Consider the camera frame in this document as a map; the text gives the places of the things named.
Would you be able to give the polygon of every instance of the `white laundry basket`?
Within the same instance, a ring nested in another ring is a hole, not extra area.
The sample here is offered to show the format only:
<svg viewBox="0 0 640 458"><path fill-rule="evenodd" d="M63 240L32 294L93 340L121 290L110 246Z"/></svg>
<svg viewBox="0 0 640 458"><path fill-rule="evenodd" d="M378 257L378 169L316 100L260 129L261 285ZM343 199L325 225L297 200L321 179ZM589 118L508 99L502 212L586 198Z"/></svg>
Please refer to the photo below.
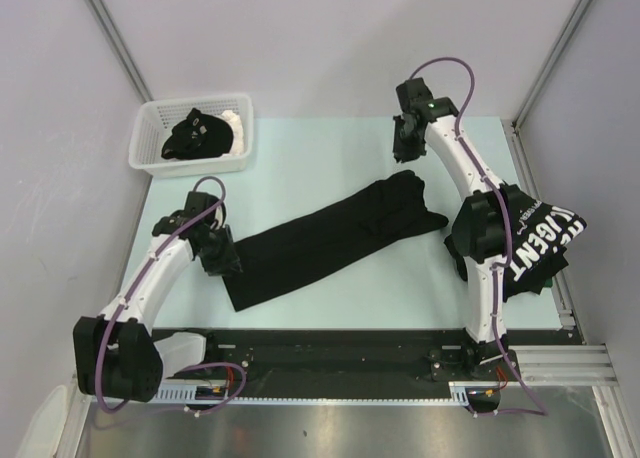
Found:
<svg viewBox="0 0 640 458"><path fill-rule="evenodd" d="M171 136L171 128L184 120L192 108L207 115L231 110L240 115L244 129L244 153L202 160L165 160L162 145ZM129 165L157 177L203 175L244 170L253 150L253 106L244 94L203 96L159 100L145 103L138 111L129 144Z"/></svg>

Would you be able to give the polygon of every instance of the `light blue table surface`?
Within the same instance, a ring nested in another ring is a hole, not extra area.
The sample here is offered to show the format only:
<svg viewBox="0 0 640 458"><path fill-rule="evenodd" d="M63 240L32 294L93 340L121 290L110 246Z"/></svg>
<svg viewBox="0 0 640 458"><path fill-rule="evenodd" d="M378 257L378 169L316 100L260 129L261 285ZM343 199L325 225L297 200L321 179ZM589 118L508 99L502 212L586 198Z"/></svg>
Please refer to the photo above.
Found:
<svg viewBox="0 0 640 458"><path fill-rule="evenodd" d="M467 118L478 151L505 181L517 183L500 120ZM246 170L219 175L227 223L240 240L342 200L373 181L411 169L426 183L427 207L453 221L460 198L433 151L397 165L390 118L259 119ZM198 177L153 179L126 279L143 259L153 225L182 208ZM208 182L203 190L219 194ZM175 283L156 327L237 329L442 329L464 326L467 285L443 245L449 228L397 242L303 289L236 313L220 278L199 261ZM522 294L504 307L508 328L557 329L550 290Z"/></svg>

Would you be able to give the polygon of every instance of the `black t-shirt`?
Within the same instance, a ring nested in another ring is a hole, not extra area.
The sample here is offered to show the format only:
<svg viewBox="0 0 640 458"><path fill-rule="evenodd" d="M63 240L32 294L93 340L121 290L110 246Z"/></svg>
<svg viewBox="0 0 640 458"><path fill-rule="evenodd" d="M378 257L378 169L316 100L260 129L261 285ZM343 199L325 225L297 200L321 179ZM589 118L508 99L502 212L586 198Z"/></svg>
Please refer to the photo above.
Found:
<svg viewBox="0 0 640 458"><path fill-rule="evenodd" d="M573 211L521 196L516 208L509 208L513 259L505 274L504 300L525 291L540 293L547 281L568 263L566 246L587 227ZM467 281L464 259L451 236L445 245L456 262L460 277Z"/></svg>

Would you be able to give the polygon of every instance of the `cable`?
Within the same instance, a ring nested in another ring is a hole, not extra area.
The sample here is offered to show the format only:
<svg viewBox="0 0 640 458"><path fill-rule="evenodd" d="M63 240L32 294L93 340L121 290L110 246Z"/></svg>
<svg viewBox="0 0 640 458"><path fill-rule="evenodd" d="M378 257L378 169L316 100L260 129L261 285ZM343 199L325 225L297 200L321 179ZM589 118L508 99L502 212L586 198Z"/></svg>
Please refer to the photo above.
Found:
<svg viewBox="0 0 640 458"><path fill-rule="evenodd" d="M235 381L235 376L233 375L233 370L231 368L227 368L227 375L229 377L229 384L227 385L227 393L231 391L231 387L233 386L233 382Z"/></svg>
<svg viewBox="0 0 640 458"><path fill-rule="evenodd" d="M473 92L474 92L475 87L476 87L476 77L475 77L475 74L473 73L473 69L471 68L471 66L469 66L469 64L467 62L465 62L464 60L461 60L460 58L456 58L454 56L443 56L443 57L440 57L440 58L435 58L433 60L429 60L429 61L423 63L422 65L420 65L411 74L409 79L415 78L415 76L421 70L426 68L427 66L432 65L434 63L440 63L440 62L443 62L443 61L449 61L449 62L458 63L459 65L462 65L467 70L467 73L469 73L469 92L467 93L467 96L466 96L464 102L462 103L462 106L460 107L460 112L458 113L458 116L456 117L455 124L454 124L456 140L458 141L458 143L460 143L460 146L462 146L462 148L464 149L464 151L467 154L467 156L469 157L469 159L473 162L473 165L475 166L476 170L478 170L478 173L480 174L480 179L484 183L486 183L489 186L489 188L491 188L491 190L495 194L496 198L498 199L498 203L500 205L500 211L502 213L502 220L504 222L504 230L505 230L505 235L506 235L506 261L504 263L494 263L494 265L491 268L491 274L492 274L492 277L493 277L493 309L492 309L492 313L491 313L491 329L493 331L493 336L496 339L496 342L498 344L498 349L500 350L500 353L502 354L502 358L504 359L505 363L507 364L507 367L509 368L509 371L511 371L513 376L518 380L518 383L520 383L520 386L525 391L525 393L529 396L531 401L539 408L539 410L529 410L529 409L524 409L524 408L509 408L509 409L505 409L505 410L496 410L496 411L491 412L491 413L476 413L475 411L473 411L471 406L469 406L468 409L474 414L474 417L476 417L476 416L489 416L489 415L490 416L495 416L495 415L498 415L498 414L506 415L506 414L514 414L514 413L526 413L526 414L532 414L532 415L548 416L549 412L548 412L547 408L544 406L544 403L542 403L542 401L540 400L538 395L531 388L529 388L527 386L527 384L522 379L522 376L520 376L518 371L511 364L511 359L509 358L509 355L507 354L506 350L504 349L504 346L502 345L502 341L499 338L499 332L498 332L498 306L499 306L499 303L500 303L500 301L499 301L500 300L499 299L500 289L499 289L499 275L498 275L498 273L500 273L500 272L498 271L498 268L508 268L511 265L511 261L512 261L512 258L513 258L513 236L511 234L511 222L509 220L509 210L507 209L507 205L506 205L506 203L504 201L504 198L502 197L502 193L500 193L500 190L496 186L496 184L491 181L491 179L487 175L484 167L480 164L480 161L475 156L473 151L471 151L471 148L469 147L469 145L467 144L467 142L465 141L465 139L463 138L463 136L462 136L462 134L460 132L460 123L462 121L462 115L464 115L464 112L466 111L467 106L469 106L469 102L471 102L471 97L473 96Z"/></svg>
<svg viewBox="0 0 640 458"><path fill-rule="evenodd" d="M224 408L225 406L227 406L229 404L229 402L235 398L238 397L238 395L242 392L242 390L244 389L246 383L247 383L247 373L244 371L244 368L242 368L239 365L236 365L235 363L227 363L227 362L220 362L220 363L204 363L202 365L194 365L193 367L188 367L185 368L184 370L181 371L195 371L195 370L202 370L202 369L206 369L206 368L219 368L219 367L227 367L227 369L236 369L240 372L240 376L242 378L241 382L240 382L240 386L238 387L238 389L236 390L235 393L233 393L231 396L228 396L227 398L225 398L224 400L222 400L220 403L213 405L211 408L206 409L206 410L192 410L190 409L188 406L163 406L161 408L157 408L154 410L149 410L145 413L142 413L140 415L136 415L133 416L131 418L127 418L126 420L122 420L119 421L117 423L112 423L106 426L100 426L97 425L95 422L93 423L93 427L96 430L100 430L100 431L106 431L106 430L111 430L113 428L118 428L120 426L123 425L127 425L129 423L133 423L138 421L140 418L146 418L149 416L153 416L153 415L159 415L160 413L165 413L167 411L184 411L185 413L190 413L192 412L193 415L198 418L200 416L203 415L210 415L212 413L215 413L216 411L220 410L221 408Z"/></svg>
<svg viewBox="0 0 640 458"><path fill-rule="evenodd" d="M224 186L224 183L222 183L222 181L219 178L216 178L215 176L206 176L204 178L201 178L196 183L196 186L195 186L194 190L197 189L197 187L202 182L207 181L207 180L213 180L216 183L218 183L218 185L220 185L220 189L221 189L221 197L220 197L220 199L217 202L215 202L213 205L211 205L209 208L204 210L202 213L200 213L199 215L193 217L192 219L187 221L184 225L179 227L176 231L171 233L171 235L169 235L169 237L167 237L167 239L165 241L163 241L160 244L160 246L158 246L158 248L155 250L155 253L154 253L155 256L154 257L149 257L147 262L144 264L144 266L140 270L140 273L138 273L138 275L133 280L131 286L129 287L129 289L125 293L122 302L118 305L118 307L116 308L116 311L113 313L113 315L111 316L111 319L107 323L107 327L106 327L106 329L104 331L104 334L102 336L102 341L100 342L100 347L98 349L98 358L96 360L96 372L95 372L95 382L94 382L95 394L96 394L96 399L98 400L98 406L105 413L109 413L109 414L116 413L116 412L120 411L128 403L128 400L123 400L122 402L118 403L115 407L110 408L107 405L107 403L105 402L104 395L102 393L102 372L103 372L103 369L104 369L104 360L105 360L105 356L106 356L106 353L107 353L107 345L109 344L109 338L111 337L111 334L113 333L113 328L115 327L115 324L118 321L118 318L120 317L120 315L122 314L122 311L124 310L125 306L131 300L131 297L133 296L135 291L138 289L138 286L140 286L140 283L142 282L142 280L144 279L144 277L148 273L148 271L151 268L151 266L153 265L153 263L155 263L155 261L157 260L157 257L160 256L160 254L171 244L171 242L173 240L175 240L178 236L180 236L180 234L182 232L184 232L185 230L188 230L193 225L198 223L200 220L205 218L207 215L213 213L224 202L224 199L227 196L227 190L226 190L226 188ZM244 385L241 386L238 389L237 393L242 391L243 387L244 387Z"/></svg>
<svg viewBox="0 0 640 458"><path fill-rule="evenodd" d="M509 378L505 375L504 371L500 367L496 368L496 373L498 374L498 380L500 380L500 388L499 390L504 390L509 384Z"/></svg>

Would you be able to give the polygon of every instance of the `black pants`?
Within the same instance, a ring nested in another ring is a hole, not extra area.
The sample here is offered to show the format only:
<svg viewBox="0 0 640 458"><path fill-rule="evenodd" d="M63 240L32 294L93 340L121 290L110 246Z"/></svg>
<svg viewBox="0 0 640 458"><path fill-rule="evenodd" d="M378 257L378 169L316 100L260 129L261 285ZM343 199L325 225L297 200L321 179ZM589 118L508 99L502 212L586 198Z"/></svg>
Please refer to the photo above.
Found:
<svg viewBox="0 0 640 458"><path fill-rule="evenodd" d="M412 171L376 181L311 215L236 243L242 273L224 278L236 311L335 273L403 238L443 228Z"/></svg>

